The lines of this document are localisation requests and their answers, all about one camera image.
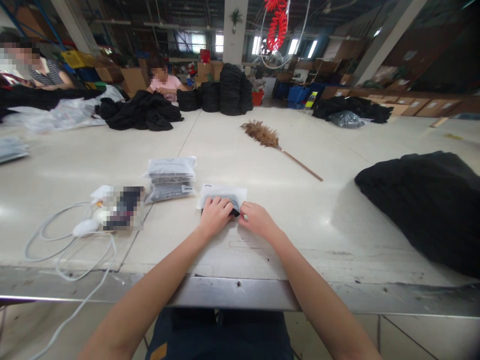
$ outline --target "white table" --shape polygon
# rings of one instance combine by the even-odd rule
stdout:
[[[23,247],[31,234],[44,218],[88,200],[100,185],[147,185],[140,176],[149,159],[195,155],[197,190],[203,183],[247,188],[248,200],[268,209],[352,310],[479,315],[479,291],[459,288],[478,281],[427,261],[358,190],[353,179],[376,162],[437,150],[457,153],[479,172],[480,123],[456,120],[433,129],[427,118],[393,117],[386,125],[343,129],[298,110],[261,107],[244,116],[200,110],[183,115],[183,122],[164,132],[115,131],[102,126],[29,137],[22,129],[2,128],[0,135],[20,134],[31,145],[31,156],[0,166],[0,295],[84,298],[102,273],[94,271],[81,281],[65,284],[50,271],[55,259],[35,264],[24,260]],[[240,128],[249,119],[263,120],[276,129],[280,145],[324,181],[278,150],[263,148],[249,138]],[[447,133],[464,140],[447,138]],[[94,299],[117,301],[174,249],[198,224],[200,211],[195,205],[194,197],[155,203],[145,209],[144,230],[115,235],[117,273]],[[55,221],[53,235],[68,233],[80,212],[72,210]],[[107,246],[107,238],[103,239],[78,246],[72,272],[96,262]],[[31,253],[44,256],[64,244],[37,243]],[[174,304],[298,308],[272,248],[239,228],[236,221],[211,242],[189,273]]]

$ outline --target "label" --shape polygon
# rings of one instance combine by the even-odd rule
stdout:
[[[194,189],[191,186],[186,186],[186,185],[181,186],[181,192],[182,193],[191,193],[193,190]]]

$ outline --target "forearm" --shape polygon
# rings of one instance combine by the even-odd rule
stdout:
[[[129,359],[162,308],[174,294],[208,239],[195,230],[150,270],[106,315],[80,359],[122,355]]]
[[[381,359],[363,327],[330,285],[278,230],[267,239],[285,269],[305,316],[334,359]]]

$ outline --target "hand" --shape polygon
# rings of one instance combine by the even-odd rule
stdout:
[[[233,217],[230,215],[233,208],[234,205],[227,197],[207,197],[197,230],[205,235],[207,241],[211,240]]]
[[[260,235],[269,243],[276,237],[278,232],[281,232],[269,212],[254,202],[245,201],[241,205],[238,223],[252,233]]]

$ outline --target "wooden handle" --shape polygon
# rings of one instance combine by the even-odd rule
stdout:
[[[290,155],[288,152],[286,152],[285,150],[283,150],[281,147],[278,147],[278,149],[284,153],[285,155],[287,155],[290,159],[292,159],[293,161],[295,161],[298,165],[300,165],[302,168],[304,168],[305,170],[307,170],[310,174],[312,174],[314,177],[316,177],[318,180],[320,181],[323,181],[323,179],[318,176],[316,173],[314,173],[312,170],[310,170],[308,167],[306,167],[305,165],[303,165],[300,161],[298,161],[296,158],[294,158],[292,155]]]

